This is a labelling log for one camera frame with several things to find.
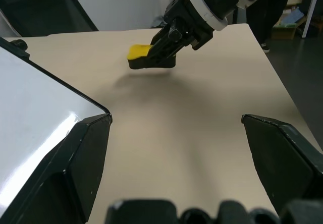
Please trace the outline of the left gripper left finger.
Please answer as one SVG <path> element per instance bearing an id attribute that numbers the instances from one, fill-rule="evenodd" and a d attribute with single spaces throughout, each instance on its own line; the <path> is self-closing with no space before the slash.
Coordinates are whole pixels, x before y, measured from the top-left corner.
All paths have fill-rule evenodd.
<path id="1" fill-rule="evenodd" d="M 103 174 L 111 114 L 85 118 L 39 163 L 1 223 L 87 223 Z"/>

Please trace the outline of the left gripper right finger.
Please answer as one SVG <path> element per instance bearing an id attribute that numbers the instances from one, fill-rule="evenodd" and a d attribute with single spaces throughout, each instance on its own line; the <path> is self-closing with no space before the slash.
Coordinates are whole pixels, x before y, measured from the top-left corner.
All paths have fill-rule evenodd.
<path id="1" fill-rule="evenodd" d="M 292 125 L 245 114 L 253 163 L 275 211 L 295 199 L 322 199 L 322 153 Z"/>

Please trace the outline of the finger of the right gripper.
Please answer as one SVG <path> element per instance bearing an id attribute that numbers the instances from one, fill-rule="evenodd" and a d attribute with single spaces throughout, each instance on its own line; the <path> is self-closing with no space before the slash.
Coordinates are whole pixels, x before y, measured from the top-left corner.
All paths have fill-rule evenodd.
<path id="1" fill-rule="evenodd" d="M 192 41 L 193 36 L 187 33 L 179 38 L 179 36 L 171 37 L 168 32 L 166 34 L 159 32 L 151 41 L 151 60 L 156 64 L 163 63 Z"/>
<path id="2" fill-rule="evenodd" d="M 149 58 L 170 58 L 175 55 L 177 27 L 166 25 L 152 39 Z"/>

